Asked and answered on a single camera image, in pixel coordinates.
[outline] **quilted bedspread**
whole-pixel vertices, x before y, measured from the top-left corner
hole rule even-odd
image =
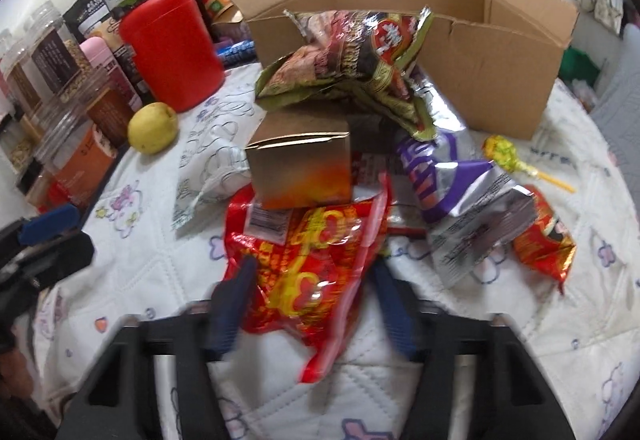
[[[234,70],[216,96],[251,91],[259,70],[258,65]],[[47,412],[56,420],[121,317],[175,314],[206,298],[223,276],[224,203],[208,205],[193,225],[171,230],[181,153],[189,129],[206,109],[203,104],[180,116],[180,139],[167,152],[151,158],[133,150],[125,155],[84,228],[97,249],[94,263],[39,305],[36,364]],[[483,137],[478,134],[478,142]],[[535,137],[519,142],[518,149],[526,162],[577,188],[569,195],[537,183],[578,244],[565,296],[555,282],[520,265],[508,246],[497,248],[452,290],[444,290],[431,269],[424,241],[390,238],[389,263],[421,296],[452,312],[475,318],[509,314],[578,440],[593,440],[611,424],[640,375],[636,212],[615,157],[560,83]],[[309,357],[286,332],[240,335],[236,350],[211,368],[232,438],[398,438],[420,367],[392,350],[373,293],[366,293],[356,333],[327,378],[297,384]],[[171,358],[161,358],[159,366],[164,436],[177,440],[180,412]],[[458,368],[451,436],[456,440],[465,437],[468,423],[472,357],[459,357]]]

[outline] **yellow pear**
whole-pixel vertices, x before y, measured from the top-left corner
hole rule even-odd
[[[148,104],[129,122],[129,143],[140,153],[158,153],[169,147],[177,135],[178,116],[164,102]]]

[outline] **lollipop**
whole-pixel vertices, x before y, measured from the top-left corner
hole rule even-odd
[[[554,178],[551,175],[543,173],[539,171],[533,166],[530,166],[527,163],[524,163],[518,157],[518,151],[514,146],[513,142],[510,142],[506,138],[500,135],[492,135],[487,140],[484,141],[484,146],[482,146],[482,151],[484,152],[484,156],[489,160],[494,160],[497,165],[499,165],[502,169],[504,169],[508,173],[513,173],[515,171],[522,171],[523,173],[528,174],[533,178],[541,178],[550,182],[551,184],[557,185],[570,193],[575,193],[575,189],[571,187],[569,184]]]

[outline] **red canister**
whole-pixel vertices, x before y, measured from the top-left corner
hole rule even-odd
[[[120,22],[120,36],[154,97],[176,112],[206,100],[225,81],[195,0],[148,0]]]

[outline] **purple snack bag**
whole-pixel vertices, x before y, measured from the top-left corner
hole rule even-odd
[[[416,67],[408,79],[433,117],[436,138],[419,142],[406,132],[397,152],[427,223],[434,268],[449,288],[496,245],[512,241],[536,219],[531,192],[478,153],[460,116]]]

